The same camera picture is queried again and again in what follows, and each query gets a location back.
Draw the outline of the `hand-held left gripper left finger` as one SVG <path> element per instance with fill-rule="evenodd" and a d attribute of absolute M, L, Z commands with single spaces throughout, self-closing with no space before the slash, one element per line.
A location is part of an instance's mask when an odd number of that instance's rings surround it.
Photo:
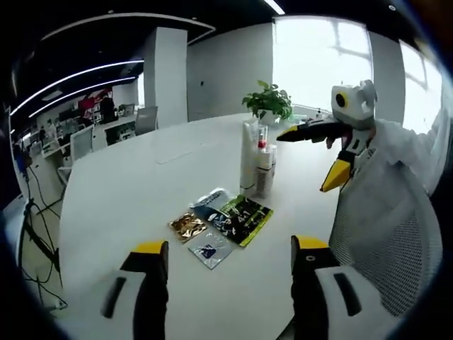
<path fill-rule="evenodd" d="M 138 244 L 113 276 L 101 305 L 101 315 L 112 319 L 121 297 L 132 304 L 132 338 L 165 339 L 168 303 L 168 242 Z"/>

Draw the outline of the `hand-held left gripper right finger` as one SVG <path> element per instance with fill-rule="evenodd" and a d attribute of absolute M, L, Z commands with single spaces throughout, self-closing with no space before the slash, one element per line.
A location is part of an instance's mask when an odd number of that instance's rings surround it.
<path fill-rule="evenodd" d="M 341 266 L 325 242 L 291 237 L 295 339 L 385 339 L 378 290 L 351 266 Z"/>

